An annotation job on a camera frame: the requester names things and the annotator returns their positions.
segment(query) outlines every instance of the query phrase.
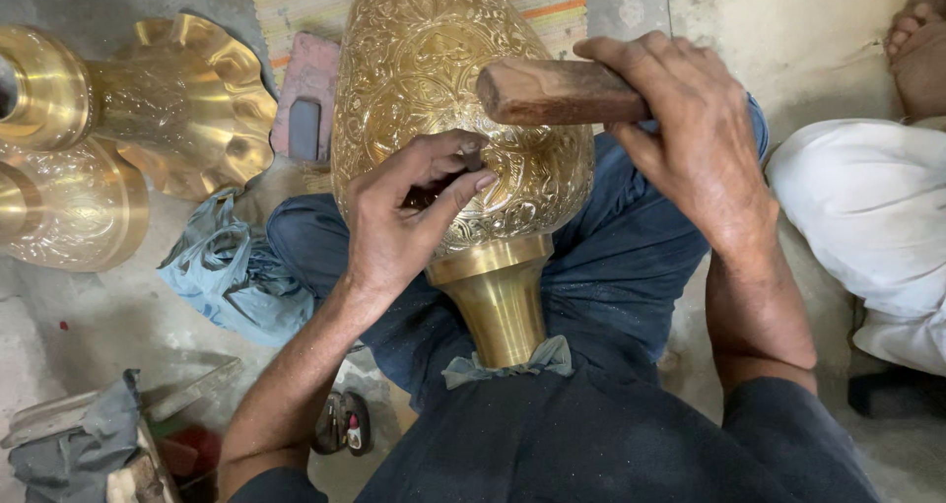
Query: brass vessel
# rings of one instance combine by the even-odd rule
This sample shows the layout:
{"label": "brass vessel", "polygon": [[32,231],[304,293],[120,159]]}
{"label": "brass vessel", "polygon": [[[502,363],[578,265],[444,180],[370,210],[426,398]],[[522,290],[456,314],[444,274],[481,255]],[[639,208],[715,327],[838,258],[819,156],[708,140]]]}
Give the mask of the brass vessel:
{"label": "brass vessel", "polygon": [[148,189],[114,143],[87,137],[39,153],[0,141],[0,252],[98,272],[122,263],[148,230]]}
{"label": "brass vessel", "polygon": [[0,27],[0,60],[17,86],[0,139],[16,146],[52,152],[95,133],[156,190],[197,201],[242,188],[272,164],[276,102],[260,63],[205,19],[141,21],[135,42],[106,62],[83,61],[30,27]]}
{"label": "brass vessel", "polygon": [[591,189],[590,126],[491,122],[479,69],[503,56],[550,59],[507,0],[355,0],[341,44],[332,131],[333,188],[347,216],[348,182],[417,134],[451,128],[490,137],[499,179],[453,221],[427,268],[464,316],[480,361],[528,361],[545,339],[539,278],[550,233]]}

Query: fingernail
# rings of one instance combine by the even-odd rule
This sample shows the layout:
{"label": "fingernail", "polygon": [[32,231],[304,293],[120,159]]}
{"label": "fingernail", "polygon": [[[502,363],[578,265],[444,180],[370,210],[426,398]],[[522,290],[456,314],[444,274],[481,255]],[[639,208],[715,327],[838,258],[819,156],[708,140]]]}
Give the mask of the fingernail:
{"label": "fingernail", "polygon": [[496,181],[496,175],[492,172],[486,176],[483,176],[478,182],[476,182],[476,192],[479,193],[483,189],[486,189],[486,186],[493,183],[494,181]]}

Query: toe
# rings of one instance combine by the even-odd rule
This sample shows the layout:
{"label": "toe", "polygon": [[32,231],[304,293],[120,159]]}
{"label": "toe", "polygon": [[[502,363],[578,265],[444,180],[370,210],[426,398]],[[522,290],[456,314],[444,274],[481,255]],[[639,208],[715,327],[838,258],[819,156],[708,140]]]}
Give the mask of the toe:
{"label": "toe", "polygon": [[903,19],[897,21],[895,28],[900,32],[912,34],[919,30],[919,21],[913,17],[904,17]]}
{"label": "toe", "polygon": [[910,39],[910,34],[897,30],[890,36],[890,44],[903,47],[907,39]]}
{"label": "toe", "polygon": [[917,4],[913,9],[913,14],[922,23],[936,23],[943,20],[942,16],[933,10],[933,6],[926,2]]}

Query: wooden mallet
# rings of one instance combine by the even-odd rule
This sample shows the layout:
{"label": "wooden mallet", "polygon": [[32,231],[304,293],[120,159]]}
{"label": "wooden mallet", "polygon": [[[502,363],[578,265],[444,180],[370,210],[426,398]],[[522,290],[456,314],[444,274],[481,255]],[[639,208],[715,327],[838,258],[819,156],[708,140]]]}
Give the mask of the wooden mallet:
{"label": "wooden mallet", "polygon": [[479,72],[486,116],[519,126],[640,122],[650,107],[616,72],[598,62],[503,58]]}

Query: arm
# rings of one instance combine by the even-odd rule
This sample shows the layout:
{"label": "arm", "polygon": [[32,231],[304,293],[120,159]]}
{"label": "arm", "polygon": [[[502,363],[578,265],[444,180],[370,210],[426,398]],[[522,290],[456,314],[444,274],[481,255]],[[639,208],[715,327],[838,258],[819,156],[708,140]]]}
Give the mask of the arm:
{"label": "arm", "polygon": [[[220,457],[221,501],[271,468],[305,469],[316,421],[348,348],[420,274],[460,210],[496,179],[490,170],[462,172],[457,153],[469,142],[482,148],[488,139],[463,130],[420,135],[352,180],[348,269],[234,413]],[[403,207],[411,189],[439,195],[429,207]]]}
{"label": "arm", "polygon": [[723,388],[772,376],[815,392],[811,331],[778,244],[778,204],[759,169],[745,90],[715,52],[662,33],[592,38],[575,53],[621,74],[660,122],[658,134],[630,123],[608,130],[713,249],[707,327]]}

